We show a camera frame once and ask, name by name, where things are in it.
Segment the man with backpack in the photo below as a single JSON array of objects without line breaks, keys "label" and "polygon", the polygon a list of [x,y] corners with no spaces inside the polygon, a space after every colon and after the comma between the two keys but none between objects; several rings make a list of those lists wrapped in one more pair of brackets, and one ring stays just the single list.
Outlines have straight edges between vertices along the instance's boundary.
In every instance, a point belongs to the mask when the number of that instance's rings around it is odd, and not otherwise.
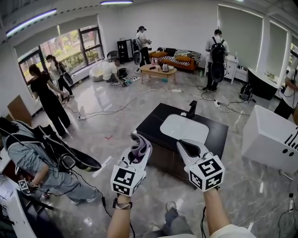
[{"label": "man with backpack", "polygon": [[274,111],[274,113],[286,119],[293,113],[298,103],[298,93],[296,94],[296,92],[298,92],[298,86],[296,86],[297,80],[297,69],[291,69],[285,78],[287,88],[282,94],[282,99]]},{"label": "man with backpack", "polygon": [[221,38],[222,32],[217,29],[214,37],[207,40],[206,51],[210,52],[208,63],[207,91],[215,93],[218,83],[224,78],[224,61],[230,50],[228,43]]}]

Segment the woman in black outfit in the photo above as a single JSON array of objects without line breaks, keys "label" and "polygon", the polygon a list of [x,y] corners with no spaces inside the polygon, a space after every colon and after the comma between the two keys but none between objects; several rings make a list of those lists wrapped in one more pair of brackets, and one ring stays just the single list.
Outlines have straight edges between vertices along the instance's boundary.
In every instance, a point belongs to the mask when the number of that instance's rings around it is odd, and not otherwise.
[{"label": "woman in black outfit", "polygon": [[35,98],[39,97],[43,109],[52,121],[58,134],[60,136],[64,136],[66,132],[61,122],[67,128],[70,125],[70,120],[56,95],[48,88],[48,85],[54,91],[60,93],[61,96],[66,97],[67,94],[56,88],[51,82],[50,76],[45,72],[41,72],[35,64],[29,67],[29,73],[33,76],[33,80],[31,82],[33,95]]},{"label": "woman in black outfit", "polygon": [[66,72],[64,65],[61,62],[58,62],[55,56],[50,54],[46,57],[46,61],[51,64],[49,67],[49,70],[51,71],[53,76],[55,78],[57,77],[58,79],[57,82],[59,85],[59,89],[63,91],[63,87],[65,87],[66,90],[69,91],[69,96],[73,98],[74,97],[73,92],[71,91],[70,86],[67,84],[67,82],[63,77],[64,73]]}]

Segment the white cabinet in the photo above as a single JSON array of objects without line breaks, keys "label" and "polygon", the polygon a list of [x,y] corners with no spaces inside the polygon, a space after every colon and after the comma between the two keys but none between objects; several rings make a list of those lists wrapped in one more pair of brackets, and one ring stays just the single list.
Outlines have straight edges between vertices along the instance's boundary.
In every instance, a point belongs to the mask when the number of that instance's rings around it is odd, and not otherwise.
[{"label": "white cabinet", "polygon": [[[210,55],[208,54],[206,56],[205,75],[207,75],[207,72],[208,72],[209,57]],[[224,63],[224,74],[225,74],[224,77],[227,79],[230,79],[232,84],[235,78],[236,69],[238,67],[239,61],[238,59],[235,59],[235,57],[232,55],[228,55],[225,59],[226,61]]]}]

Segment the wristwatch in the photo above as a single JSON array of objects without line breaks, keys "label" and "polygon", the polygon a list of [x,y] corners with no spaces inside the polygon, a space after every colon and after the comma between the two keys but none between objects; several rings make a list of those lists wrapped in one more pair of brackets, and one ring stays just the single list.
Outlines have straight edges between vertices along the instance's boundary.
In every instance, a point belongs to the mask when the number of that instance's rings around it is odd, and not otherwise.
[{"label": "wristwatch", "polygon": [[130,210],[132,208],[132,202],[130,203],[118,203],[118,199],[115,198],[113,201],[113,208],[120,210]]}]

